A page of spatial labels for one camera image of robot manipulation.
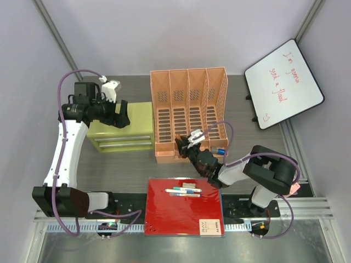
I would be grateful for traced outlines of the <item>green metal drawer cabinet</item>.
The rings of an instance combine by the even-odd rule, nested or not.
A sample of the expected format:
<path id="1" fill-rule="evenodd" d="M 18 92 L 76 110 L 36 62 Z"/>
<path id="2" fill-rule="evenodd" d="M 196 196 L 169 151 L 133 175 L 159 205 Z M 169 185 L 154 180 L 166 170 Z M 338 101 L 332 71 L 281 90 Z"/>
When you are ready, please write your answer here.
<path id="1" fill-rule="evenodd" d="M 93 121 L 87 138 L 100 153 L 153 150 L 154 117 L 151 102 L 133 102 L 127 107 L 130 125 L 116 128 Z"/>

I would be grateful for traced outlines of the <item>blue and grey marker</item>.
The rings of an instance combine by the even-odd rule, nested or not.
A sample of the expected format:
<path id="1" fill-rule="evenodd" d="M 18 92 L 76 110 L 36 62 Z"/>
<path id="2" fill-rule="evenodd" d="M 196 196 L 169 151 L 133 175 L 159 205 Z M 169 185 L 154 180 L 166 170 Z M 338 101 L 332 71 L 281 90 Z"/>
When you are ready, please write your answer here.
<path id="1" fill-rule="evenodd" d="M 211 152 L 216 155 L 221 155 L 221 156 L 225 155 L 225 149 L 223 148 L 211 147 Z"/>

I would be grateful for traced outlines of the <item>orange plastic file organizer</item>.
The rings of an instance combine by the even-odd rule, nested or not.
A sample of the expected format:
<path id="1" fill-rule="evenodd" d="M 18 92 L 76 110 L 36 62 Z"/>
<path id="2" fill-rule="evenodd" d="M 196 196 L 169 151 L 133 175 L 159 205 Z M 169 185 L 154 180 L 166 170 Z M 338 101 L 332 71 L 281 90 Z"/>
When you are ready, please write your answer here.
<path id="1" fill-rule="evenodd" d="M 224 67 L 151 71 L 150 88 L 158 164 L 185 162 L 175 139 L 197 129 L 211 128 L 202 150 L 228 147 L 222 122 L 228 90 Z"/>

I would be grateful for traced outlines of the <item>small white eraser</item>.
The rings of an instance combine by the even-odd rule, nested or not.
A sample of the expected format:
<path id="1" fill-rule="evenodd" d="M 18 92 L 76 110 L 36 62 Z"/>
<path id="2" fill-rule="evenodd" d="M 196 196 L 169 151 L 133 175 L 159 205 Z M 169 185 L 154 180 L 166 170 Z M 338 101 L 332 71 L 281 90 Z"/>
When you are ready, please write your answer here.
<path id="1" fill-rule="evenodd" d="M 196 185 L 193 184 L 193 183 L 184 182 L 184 183 L 182 184 L 182 187 L 184 187 L 184 188 L 196 188 Z"/>

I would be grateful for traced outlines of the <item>teal capped white pen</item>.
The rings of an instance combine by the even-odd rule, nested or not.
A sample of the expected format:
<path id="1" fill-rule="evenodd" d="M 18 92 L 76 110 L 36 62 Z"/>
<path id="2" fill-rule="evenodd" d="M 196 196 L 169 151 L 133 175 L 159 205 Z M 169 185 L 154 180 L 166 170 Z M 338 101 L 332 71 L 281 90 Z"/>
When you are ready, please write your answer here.
<path id="1" fill-rule="evenodd" d="M 180 190 L 180 191 L 202 192 L 202 190 L 199 188 L 173 187 L 173 189 Z"/>

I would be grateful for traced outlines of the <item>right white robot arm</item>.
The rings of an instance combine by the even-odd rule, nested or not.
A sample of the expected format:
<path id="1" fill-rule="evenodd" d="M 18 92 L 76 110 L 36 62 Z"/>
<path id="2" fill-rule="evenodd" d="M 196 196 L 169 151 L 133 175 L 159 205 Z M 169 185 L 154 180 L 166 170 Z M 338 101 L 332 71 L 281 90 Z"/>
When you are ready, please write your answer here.
<path id="1" fill-rule="evenodd" d="M 179 155 L 189 159 L 200 176 L 216 188 L 229 187 L 239 181 L 252 179 L 258 185 L 253 189 L 247 208 L 253 216 L 261 216 L 277 196 L 287 196 L 291 186 L 298 182 L 301 170 L 295 159 L 256 145 L 251 153 L 235 162 L 224 164 L 213 153 L 201 150 L 190 138 L 175 137 Z"/>

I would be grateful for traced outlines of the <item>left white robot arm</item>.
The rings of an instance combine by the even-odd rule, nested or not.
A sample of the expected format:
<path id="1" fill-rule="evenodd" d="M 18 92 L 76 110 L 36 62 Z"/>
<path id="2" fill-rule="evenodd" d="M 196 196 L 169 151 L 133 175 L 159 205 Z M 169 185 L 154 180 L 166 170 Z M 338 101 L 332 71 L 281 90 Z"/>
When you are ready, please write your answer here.
<path id="1" fill-rule="evenodd" d="M 119 81 L 103 85 L 76 82 L 74 93 L 61 106 L 59 136 L 52 165 L 42 186 L 35 186 L 32 197 L 47 217 L 82 218 L 97 210 L 104 218 L 112 218 L 117 205 L 111 192 L 83 192 L 77 188 L 77 166 L 84 138 L 90 124 L 99 121 L 116 128 L 130 124 L 126 100 L 117 103 Z"/>

